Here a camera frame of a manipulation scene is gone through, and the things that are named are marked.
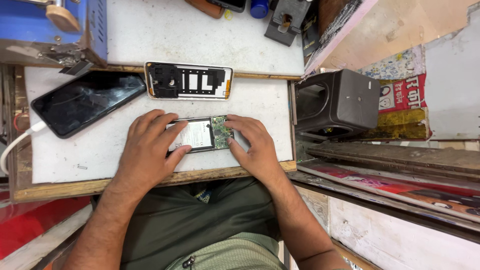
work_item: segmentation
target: white work mat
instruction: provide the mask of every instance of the white work mat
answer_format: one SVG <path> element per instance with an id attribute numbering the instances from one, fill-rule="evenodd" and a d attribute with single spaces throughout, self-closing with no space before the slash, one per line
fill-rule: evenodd
<path id="1" fill-rule="evenodd" d="M 107 0 L 108 63 L 171 61 L 232 67 L 236 72 L 303 75 L 302 45 L 264 36 L 273 14 L 214 19 L 183 0 Z"/>
<path id="2" fill-rule="evenodd" d="M 74 78 L 58 73 L 59 70 L 25 68 L 29 102 Z M 130 124 L 136 117 L 152 109 L 176 112 L 180 118 L 228 113 L 254 117 L 264 123 L 272 136 L 278 160 L 293 159 L 287 82 L 233 79 L 231 96 L 227 101 L 153 100 L 145 93 L 68 139 L 56 137 L 48 128 L 34 133 L 32 182 L 72 182 L 113 177 Z M 39 116 L 30 110 L 30 123 L 39 121 Z M 240 142 L 242 140 L 241 134 L 237 132 L 235 138 Z M 187 154 L 175 171 L 235 166 L 239 164 L 230 150 L 222 149 Z"/>

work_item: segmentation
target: red wire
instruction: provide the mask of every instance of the red wire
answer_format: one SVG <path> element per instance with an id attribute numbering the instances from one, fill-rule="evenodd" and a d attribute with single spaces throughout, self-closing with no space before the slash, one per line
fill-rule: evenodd
<path id="1" fill-rule="evenodd" d="M 13 118 L 13 126 L 15 127 L 16 130 L 20 131 L 20 132 L 25 132 L 25 130 L 21 130 L 18 128 L 17 126 L 17 118 L 20 116 L 20 115 L 23 115 L 23 114 L 28 114 L 28 112 L 21 112 L 17 115 L 15 115 L 15 117 Z"/>

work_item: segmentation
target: green shirt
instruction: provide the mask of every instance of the green shirt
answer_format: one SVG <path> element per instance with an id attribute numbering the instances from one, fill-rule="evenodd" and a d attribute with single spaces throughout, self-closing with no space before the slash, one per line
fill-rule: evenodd
<path id="1" fill-rule="evenodd" d="M 192 270 L 286 270 L 277 254 L 278 242 L 274 239 L 262 234 L 239 233 L 175 260 L 167 270 L 184 270 L 182 263 L 190 256 L 195 258 Z"/>

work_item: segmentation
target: circuit board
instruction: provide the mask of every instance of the circuit board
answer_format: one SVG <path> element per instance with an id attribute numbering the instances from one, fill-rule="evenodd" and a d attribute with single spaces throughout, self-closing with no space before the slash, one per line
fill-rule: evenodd
<path id="1" fill-rule="evenodd" d="M 233 138 L 233 129 L 223 125 L 227 116 L 212 117 L 212 130 L 215 139 L 215 149 L 228 148 L 227 139 Z"/>

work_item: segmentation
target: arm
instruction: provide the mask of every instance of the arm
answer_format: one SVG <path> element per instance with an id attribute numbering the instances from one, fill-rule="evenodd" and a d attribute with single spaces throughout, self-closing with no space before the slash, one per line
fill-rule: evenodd
<path id="1" fill-rule="evenodd" d="M 256 119 L 232 114 L 228 115 L 228 120 L 224 125 L 240 131 L 251 145 L 245 152 L 238 142 L 229 139 L 230 151 L 270 192 L 283 240 L 298 267 L 302 270 L 350 269 L 285 176 L 276 159 L 274 142 L 264 125 Z"/>
<path id="2" fill-rule="evenodd" d="M 191 149 L 177 148 L 166 159 L 169 145 L 187 121 L 165 130 L 178 118 L 152 110 L 130 126 L 119 169 L 105 189 L 63 269 L 118 269 L 123 240 L 135 207 L 143 196 L 173 170 Z"/>

